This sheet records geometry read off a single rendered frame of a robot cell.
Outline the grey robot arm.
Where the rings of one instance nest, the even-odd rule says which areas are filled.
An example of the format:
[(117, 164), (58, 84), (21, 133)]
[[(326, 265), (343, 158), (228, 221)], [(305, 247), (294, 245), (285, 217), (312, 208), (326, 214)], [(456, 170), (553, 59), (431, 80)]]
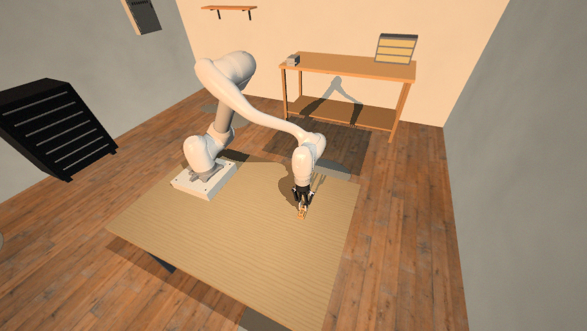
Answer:
[(197, 61), (194, 69), (200, 82), (219, 99), (219, 104), (216, 119), (207, 132), (203, 136), (190, 136), (183, 143), (185, 157), (192, 167), (189, 171), (189, 175), (193, 175), (189, 178), (191, 182), (200, 179), (206, 183), (224, 168), (214, 159), (234, 139), (235, 131), (231, 122), (236, 111), (255, 124), (292, 134), (298, 140), (299, 146), (292, 155), (294, 182), (301, 187), (311, 183), (312, 171), (326, 147), (326, 137), (263, 113), (248, 102), (241, 91), (256, 71), (256, 60), (250, 53), (238, 50), (214, 61), (202, 58)]

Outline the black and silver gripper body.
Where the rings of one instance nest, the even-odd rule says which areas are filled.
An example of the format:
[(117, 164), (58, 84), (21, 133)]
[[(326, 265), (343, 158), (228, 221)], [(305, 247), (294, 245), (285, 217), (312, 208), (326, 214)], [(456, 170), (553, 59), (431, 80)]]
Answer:
[(302, 195), (303, 195), (303, 193), (306, 191), (305, 193), (306, 193), (306, 195), (307, 195), (307, 194), (309, 194), (309, 193), (310, 193), (310, 185), (307, 185), (307, 186), (305, 186), (305, 187), (301, 187), (301, 186), (298, 186), (298, 185), (296, 185), (296, 188), (295, 188), (295, 190), (296, 190), (297, 192), (301, 192), (301, 191), (302, 191), (302, 192), (301, 192), (301, 194), (302, 194)]

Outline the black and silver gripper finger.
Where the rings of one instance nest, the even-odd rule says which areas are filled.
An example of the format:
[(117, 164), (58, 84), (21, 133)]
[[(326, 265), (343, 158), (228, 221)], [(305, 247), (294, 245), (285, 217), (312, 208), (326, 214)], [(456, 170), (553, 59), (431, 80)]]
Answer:
[(303, 196), (304, 196), (304, 202), (305, 202), (305, 205), (304, 205), (304, 206), (305, 206), (305, 211), (307, 210), (307, 208), (308, 208), (308, 205), (310, 205), (310, 203), (311, 203), (311, 201), (312, 201), (312, 197), (314, 196), (314, 194), (315, 194), (315, 192), (311, 192), (311, 191), (310, 191), (310, 199), (309, 199), (309, 201), (308, 201), (308, 195), (306, 195), (306, 193), (305, 193), (305, 192), (303, 193)]
[(292, 187), (292, 192), (293, 192), (293, 195), (294, 195), (295, 201), (298, 201), (298, 204), (299, 204), (299, 210), (300, 210), (300, 208), (301, 208), (301, 205), (302, 205), (302, 200), (301, 200), (301, 196), (302, 196), (302, 195), (301, 195), (301, 192), (299, 192), (299, 198), (298, 198), (298, 195), (297, 195), (297, 191), (295, 190), (295, 187)]

